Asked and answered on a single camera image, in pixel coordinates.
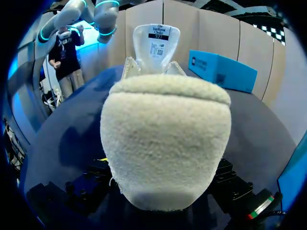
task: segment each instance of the dark blue table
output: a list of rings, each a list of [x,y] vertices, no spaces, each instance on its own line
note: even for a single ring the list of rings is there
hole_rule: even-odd
[[[183,68],[189,76],[195,76]],[[47,119],[37,133],[24,168],[21,185],[26,193],[38,183],[52,181],[64,189],[93,159],[104,158],[100,141],[100,114],[109,89],[121,78],[123,67],[101,72],[74,92]],[[224,157],[245,181],[254,183],[254,192],[263,188],[278,191],[277,178],[294,149],[290,134],[276,115],[256,96],[228,90],[231,97],[232,130]],[[209,196],[210,212],[218,228],[229,221]]]

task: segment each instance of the man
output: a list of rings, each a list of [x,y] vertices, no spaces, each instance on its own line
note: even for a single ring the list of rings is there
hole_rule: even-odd
[[[70,32],[67,27],[61,27],[49,52],[49,63],[56,70],[63,100],[84,84],[75,48],[84,44],[84,28],[81,25],[77,29],[80,36],[76,31]]]

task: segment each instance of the barcode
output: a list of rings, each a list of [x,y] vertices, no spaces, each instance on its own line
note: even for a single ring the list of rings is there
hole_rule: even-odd
[[[218,74],[216,75],[216,84],[217,84],[217,85],[223,85],[223,84],[224,84],[224,81],[225,81],[225,77],[226,77],[225,74],[220,74],[220,73],[218,73]]]
[[[163,55],[163,50],[162,49],[158,49],[157,55]]]

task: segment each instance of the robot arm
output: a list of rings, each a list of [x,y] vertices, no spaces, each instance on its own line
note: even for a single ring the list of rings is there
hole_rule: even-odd
[[[80,17],[99,31],[98,42],[107,43],[115,33],[119,6],[141,4],[147,0],[70,0],[64,8],[53,16],[38,33],[38,40],[46,43],[60,27],[74,23]]]

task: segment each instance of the blue box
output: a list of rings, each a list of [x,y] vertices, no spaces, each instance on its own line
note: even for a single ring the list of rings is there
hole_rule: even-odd
[[[190,50],[189,69],[206,81],[223,88],[251,93],[257,71],[218,54]]]

